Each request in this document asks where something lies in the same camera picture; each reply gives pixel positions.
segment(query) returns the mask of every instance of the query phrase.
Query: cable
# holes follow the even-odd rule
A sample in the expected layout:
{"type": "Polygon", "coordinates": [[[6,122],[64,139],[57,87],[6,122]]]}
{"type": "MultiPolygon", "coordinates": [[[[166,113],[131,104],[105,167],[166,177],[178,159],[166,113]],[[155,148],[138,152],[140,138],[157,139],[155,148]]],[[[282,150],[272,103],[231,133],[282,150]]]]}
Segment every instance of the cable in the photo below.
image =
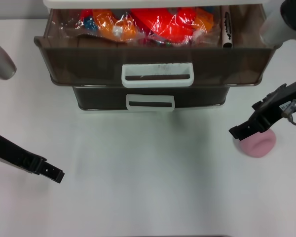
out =
{"type": "Polygon", "coordinates": [[[293,124],[293,125],[296,126],[296,122],[294,122],[294,118],[293,118],[292,115],[290,115],[287,119],[288,119],[288,121],[289,121],[291,124],[293,124]]]}

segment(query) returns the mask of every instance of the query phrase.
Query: white drawer handle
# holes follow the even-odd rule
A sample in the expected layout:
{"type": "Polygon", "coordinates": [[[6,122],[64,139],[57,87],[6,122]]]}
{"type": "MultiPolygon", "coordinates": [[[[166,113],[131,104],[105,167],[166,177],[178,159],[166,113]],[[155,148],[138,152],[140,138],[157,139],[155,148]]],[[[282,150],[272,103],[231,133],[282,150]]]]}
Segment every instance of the white drawer handle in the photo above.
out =
{"type": "Polygon", "coordinates": [[[192,63],[124,64],[122,66],[122,83],[126,88],[187,87],[193,82],[192,63]]]}
{"type": "Polygon", "coordinates": [[[126,107],[130,111],[172,112],[175,107],[172,95],[126,95],[126,107]]]}

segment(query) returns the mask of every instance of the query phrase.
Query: pink sponge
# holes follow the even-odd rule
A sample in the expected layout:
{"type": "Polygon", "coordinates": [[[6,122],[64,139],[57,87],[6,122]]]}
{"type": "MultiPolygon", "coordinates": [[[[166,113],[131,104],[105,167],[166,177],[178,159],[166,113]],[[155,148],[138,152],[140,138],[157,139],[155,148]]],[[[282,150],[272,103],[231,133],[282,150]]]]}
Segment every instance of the pink sponge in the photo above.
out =
{"type": "Polygon", "coordinates": [[[275,133],[269,129],[264,133],[256,133],[239,142],[243,152],[251,157],[260,158],[268,154],[276,144],[275,133]]]}

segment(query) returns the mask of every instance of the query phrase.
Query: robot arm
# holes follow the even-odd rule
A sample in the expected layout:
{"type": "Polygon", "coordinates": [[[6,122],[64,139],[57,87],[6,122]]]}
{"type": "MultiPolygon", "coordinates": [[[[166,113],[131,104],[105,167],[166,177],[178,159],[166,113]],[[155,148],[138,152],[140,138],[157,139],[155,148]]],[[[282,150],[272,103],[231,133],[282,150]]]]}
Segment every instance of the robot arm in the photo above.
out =
{"type": "MultiPolygon", "coordinates": [[[[0,47],[0,79],[10,79],[15,72],[13,61],[0,47]]],[[[28,173],[42,174],[57,183],[60,183],[65,175],[62,170],[47,163],[44,157],[30,153],[2,136],[0,136],[0,161],[28,173]]]]}
{"type": "Polygon", "coordinates": [[[292,115],[296,112],[296,82],[280,86],[252,108],[255,112],[248,121],[229,130],[235,139],[241,141],[257,132],[265,132],[281,118],[296,126],[292,115]]]}
{"type": "MultiPolygon", "coordinates": [[[[260,36],[270,46],[296,40],[296,0],[285,0],[279,10],[271,13],[260,29],[260,36]]],[[[292,115],[296,112],[296,82],[280,86],[252,107],[255,112],[249,120],[229,130],[235,139],[243,140],[257,132],[265,132],[281,118],[296,125],[292,115]]]]}

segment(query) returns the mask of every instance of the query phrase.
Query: brown transparent drawer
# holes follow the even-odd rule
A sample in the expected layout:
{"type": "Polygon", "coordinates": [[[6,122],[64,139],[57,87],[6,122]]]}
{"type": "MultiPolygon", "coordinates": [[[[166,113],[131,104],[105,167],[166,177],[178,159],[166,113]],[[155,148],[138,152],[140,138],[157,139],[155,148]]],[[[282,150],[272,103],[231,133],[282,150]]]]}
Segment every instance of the brown transparent drawer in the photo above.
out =
{"type": "Polygon", "coordinates": [[[176,109],[222,105],[226,100],[228,91],[229,87],[217,86],[154,89],[74,87],[78,105],[82,110],[127,110],[127,95],[173,96],[176,109]]]}
{"type": "Polygon", "coordinates": [[[123,88],[123,65],[159,63],[192,63],[194,82],[189,88],[256,85],[275,51],[260,41],[259,29],[265,20],[261,5],[231,6],[234,48],[161,47],[100,38],[64,38],[59,27],[74,11],[51,10],[44,36],[35,37],[57,85],[123,88]]]}

